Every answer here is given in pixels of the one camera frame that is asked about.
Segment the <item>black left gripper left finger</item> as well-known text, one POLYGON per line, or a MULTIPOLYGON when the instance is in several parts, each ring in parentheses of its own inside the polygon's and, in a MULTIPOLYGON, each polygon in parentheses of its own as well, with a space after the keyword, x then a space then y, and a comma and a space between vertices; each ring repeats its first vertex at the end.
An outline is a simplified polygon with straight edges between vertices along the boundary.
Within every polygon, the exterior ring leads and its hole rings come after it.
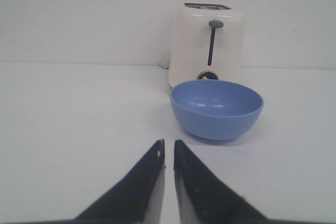
POLYGON ((131 170, 76 220, 160 220, 165 144, 157 140, 131 170))

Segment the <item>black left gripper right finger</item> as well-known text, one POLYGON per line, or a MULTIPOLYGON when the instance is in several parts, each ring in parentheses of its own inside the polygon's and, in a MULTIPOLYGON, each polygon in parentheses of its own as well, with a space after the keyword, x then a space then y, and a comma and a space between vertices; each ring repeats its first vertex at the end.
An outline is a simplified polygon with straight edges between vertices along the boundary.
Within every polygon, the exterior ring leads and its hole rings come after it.
POLYGON ((174 144, 181 221, 265 221, 260 211, 219 180, 182 140, 174 144))

